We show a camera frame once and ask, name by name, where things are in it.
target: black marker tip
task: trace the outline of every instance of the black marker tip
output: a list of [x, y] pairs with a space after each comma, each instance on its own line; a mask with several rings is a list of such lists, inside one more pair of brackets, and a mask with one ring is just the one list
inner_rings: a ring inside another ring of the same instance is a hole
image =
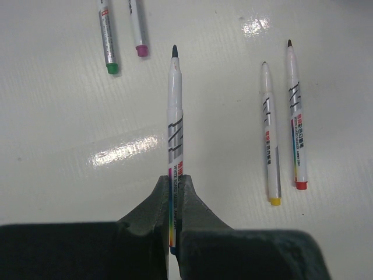
[[174, 45], [174, 47], [173, 47], [173, 57], [178, 57], [176, 45]]

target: marker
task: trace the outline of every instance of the marker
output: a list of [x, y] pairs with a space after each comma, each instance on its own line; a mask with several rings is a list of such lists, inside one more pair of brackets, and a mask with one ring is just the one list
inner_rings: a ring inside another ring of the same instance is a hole
[[281, 182], [279, 146], [277, 144], [277, 125], [272, 79], [266, 62], [262, 65], [261, 92], [263, 94], [263, 119], [265, 133], [265, 151], [268, 176], [268, 196], [271, 205], [281, 205]]
[[108, 0], [98, 0], [98, 15], [100, 17], [101, 35], [103, 37], [105, 63], [109, 74], [117, 74], [119, 67], [114, 52], [112, 31], [110, 27], [110, 10]]
[[135, 38], [136, 50], [138, 56], [147, 57], [147, 45], [145, 37], [145, 28], [143, 25], [143, 18], [141, 10], [139, 9], [138, 0], [128, 0], [129, 13], [131, 14], [133, 36]]
[[182, 177], [183, 125], [182, 125], [181, 71], [177, 47], [173, 47], [170, 71], [168, 73], [168, 182], [170, 189], [170, 250], [175, 254], [177, 196]]
[[298, 190], [307, 189], [307, 168], [304, 150], [304, 128], [297, 59], [291, 40], [287, 42], [287, 88], [291, 110], [291, 138], [293, 140], [294, 181]]

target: marker end cap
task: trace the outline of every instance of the marker end cap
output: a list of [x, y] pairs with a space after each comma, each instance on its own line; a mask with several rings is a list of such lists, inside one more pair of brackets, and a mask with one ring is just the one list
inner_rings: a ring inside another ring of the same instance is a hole
[[298, 190], [304, 191], [307, 189], [307, 182], [295, 182], [295, 186]]
[[107, 72], [110, 75], [115, 75], [119, 72], [119, 66], [116, 63], [109, 63], [106, 65], [106, 67], [107, 67]]
[[270, 204], [272, 206], [280, 206], [281, 205], [281, 198], [271, 198]]
[[138, 45], [136, 47], [136, 50], [138, 51], [138, 56], [140, 57], [147, 57], [148, 51], [146, 45]]

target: felt tip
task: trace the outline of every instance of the felt tip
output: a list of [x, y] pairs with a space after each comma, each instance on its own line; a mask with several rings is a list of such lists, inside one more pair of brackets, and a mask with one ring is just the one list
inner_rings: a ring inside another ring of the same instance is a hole
[[173, 57], [178, 57], [176, 45], [174, 45], [174, 47], [173, 47]]

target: silver marker label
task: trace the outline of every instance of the silver marker label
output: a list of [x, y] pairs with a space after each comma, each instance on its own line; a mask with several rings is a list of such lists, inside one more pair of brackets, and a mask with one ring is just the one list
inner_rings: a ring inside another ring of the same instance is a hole
[[270, 116], [270, 109], [272, 108], [271, 100], [269, 98], [263, 103], [263, 116], [264, 116], [264, 125], [266, 127], [270, 126], [272, 123], [272, 118]]
[[301, 88], [299, 87], [299, 82], [293, 88], [289, 89], [289, 96], [290, 110], [293, 115], [296, 111], [302, 109]]
[[171, 164], [182, 154], [183, 146], [182, 117], [168, 126], [168, 163]]
[[117, 63], [114, 53], [114, 43], [112, 41], [112, 32], [110, 27], [109, 8], [106, 6], [99, 12], [101, 35], [103, 37], [105, 63]]

